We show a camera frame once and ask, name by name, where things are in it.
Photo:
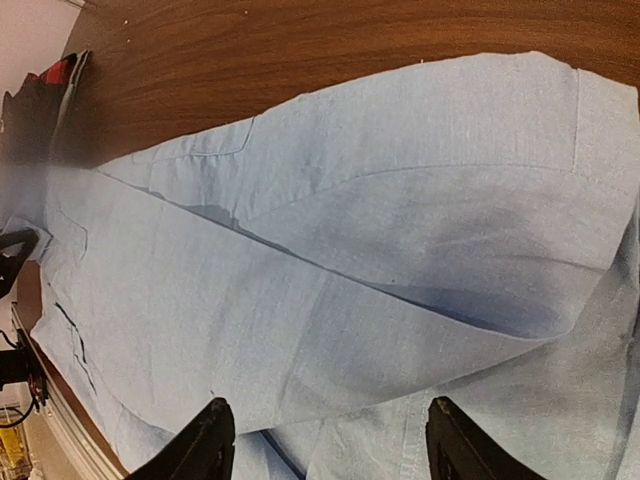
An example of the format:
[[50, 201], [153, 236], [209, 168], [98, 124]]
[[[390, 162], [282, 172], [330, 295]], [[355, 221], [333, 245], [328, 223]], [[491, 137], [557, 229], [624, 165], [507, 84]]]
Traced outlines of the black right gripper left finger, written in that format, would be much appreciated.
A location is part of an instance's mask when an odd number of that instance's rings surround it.
[[211, 400], [154, 458], [128, 480], [230, 480], [235, 424], [224, 398]]

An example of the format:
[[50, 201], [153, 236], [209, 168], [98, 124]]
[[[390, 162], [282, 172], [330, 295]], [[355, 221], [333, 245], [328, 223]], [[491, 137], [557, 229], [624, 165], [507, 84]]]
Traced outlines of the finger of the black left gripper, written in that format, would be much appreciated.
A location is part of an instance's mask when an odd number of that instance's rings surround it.
[[39, 241], [36, 230], [26, 228], [1, 235], [1, 297], [12, 290], [24, 263]]

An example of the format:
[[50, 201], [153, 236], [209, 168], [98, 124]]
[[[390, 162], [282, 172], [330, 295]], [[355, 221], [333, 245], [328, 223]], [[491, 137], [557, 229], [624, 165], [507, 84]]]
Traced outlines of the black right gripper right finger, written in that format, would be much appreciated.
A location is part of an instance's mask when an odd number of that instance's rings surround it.
[[435, 398], [425, 426], [432, 479], [543, 480], [512, 457], [449, 397]]

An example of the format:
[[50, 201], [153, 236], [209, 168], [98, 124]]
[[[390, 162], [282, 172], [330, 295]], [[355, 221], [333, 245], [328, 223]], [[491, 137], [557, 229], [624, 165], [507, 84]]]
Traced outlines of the light blue long sleeve shirt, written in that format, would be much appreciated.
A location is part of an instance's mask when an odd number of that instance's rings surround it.
[[364, 77], [91, 170], [7, 166], [34, 338], [120, 462], [228, 401], [237, 479], [419, 479], [446, 395], [550, 479], [639, 475], [639, 109], [537, 52]]

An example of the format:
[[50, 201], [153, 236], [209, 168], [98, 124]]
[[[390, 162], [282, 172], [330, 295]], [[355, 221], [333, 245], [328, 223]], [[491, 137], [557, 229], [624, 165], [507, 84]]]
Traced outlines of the grey folded shirt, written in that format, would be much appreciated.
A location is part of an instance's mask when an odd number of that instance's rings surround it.
[[71, 70], [69, 81], [60, 104], [58, 118], [49, 145], [49, 159], [54, 161], [58, 157], [60, 146], [63, 142], [64, 133], [69, 123], [73, 103], [82, 78], [82, 73], [89, 62], [92, 52], [85, 49], [76, 54], [75, 63]]

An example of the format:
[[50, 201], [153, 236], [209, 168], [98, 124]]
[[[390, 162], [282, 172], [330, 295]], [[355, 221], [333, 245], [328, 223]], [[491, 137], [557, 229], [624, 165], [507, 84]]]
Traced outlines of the red black plaid shirt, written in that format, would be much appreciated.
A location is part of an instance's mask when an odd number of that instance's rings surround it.
[[78, 66], [79, 55], [71, 53], [38, 75], [37, 78], [47, 86], [67, 86], [71, 83]]

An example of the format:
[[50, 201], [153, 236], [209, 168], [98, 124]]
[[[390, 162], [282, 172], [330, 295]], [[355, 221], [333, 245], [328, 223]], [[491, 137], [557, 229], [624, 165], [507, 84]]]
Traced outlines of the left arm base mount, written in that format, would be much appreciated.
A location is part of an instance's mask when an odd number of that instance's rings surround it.
[[10, 346], [10, 349], [1, 351], [1, 387], [26, 383], [36, 406], [44, 407], [49, 399], [47, 375], [28, 335], [22, 328], [16, 330], [15, 342], [4, 331], [1, 335]]

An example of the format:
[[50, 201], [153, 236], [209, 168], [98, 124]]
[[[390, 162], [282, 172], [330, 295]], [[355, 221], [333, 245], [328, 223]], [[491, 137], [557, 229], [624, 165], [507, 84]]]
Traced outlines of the front aluminium frame rail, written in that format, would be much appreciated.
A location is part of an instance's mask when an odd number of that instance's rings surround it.
[[37, 359], [37, 365], [44, 371], [48, 399], [41, 408], [41, 414], [60, 449], [82, 479], [124, 479], [128, 472], [70, 387], [27, 332], [34, 322], [29, 323], [30, 315], [24, 316], [25, 312], [17, 301], [11, 302], [12, 323], [26, 332], [26, 342]]

